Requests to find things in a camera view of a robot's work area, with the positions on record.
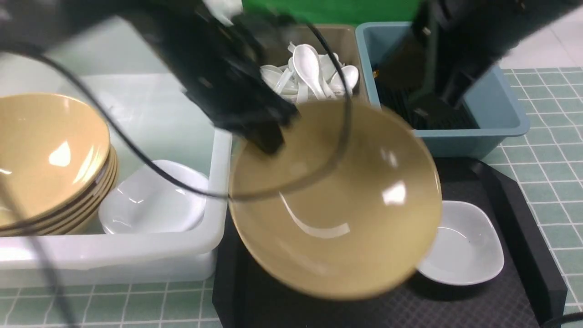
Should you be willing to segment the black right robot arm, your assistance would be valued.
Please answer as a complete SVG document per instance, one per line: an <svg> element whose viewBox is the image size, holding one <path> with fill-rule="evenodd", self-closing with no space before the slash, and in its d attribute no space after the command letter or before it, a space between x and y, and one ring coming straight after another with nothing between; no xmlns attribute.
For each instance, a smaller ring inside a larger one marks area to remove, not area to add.
<svg viewBox="0 0 583 328"><path fill-rule="evenodd" d="M582 6L580 0L423 0L375 80L407 91L405 107L435 121L523 39Z"/></svg>

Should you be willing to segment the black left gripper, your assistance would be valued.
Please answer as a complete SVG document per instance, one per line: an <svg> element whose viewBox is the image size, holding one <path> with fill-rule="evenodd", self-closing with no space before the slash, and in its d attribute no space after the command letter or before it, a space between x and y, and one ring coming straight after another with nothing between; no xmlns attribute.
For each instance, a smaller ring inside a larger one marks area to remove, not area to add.
<svg viewBox="0 0 583 328"><path fill-rule="evenodd" d="M155 49L213 125L246 139L267 155L285 143L281 127L297 108L262 79L267 52L293 35L297 19L251 11L222 21L206 5L156 9L161 39Z"/></svg>

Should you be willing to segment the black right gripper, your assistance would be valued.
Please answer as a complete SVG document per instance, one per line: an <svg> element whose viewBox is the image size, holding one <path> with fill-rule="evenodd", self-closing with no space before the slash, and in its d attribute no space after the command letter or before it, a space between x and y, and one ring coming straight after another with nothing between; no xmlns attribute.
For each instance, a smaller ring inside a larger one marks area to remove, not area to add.
<svg viewBox="0 0 583 328"><path fill-rule="evenodd" d="M412 89L406 107L431 120L453 113L497 59L497 41L483 31L410 28L378 64L379 81Z"/></svg>

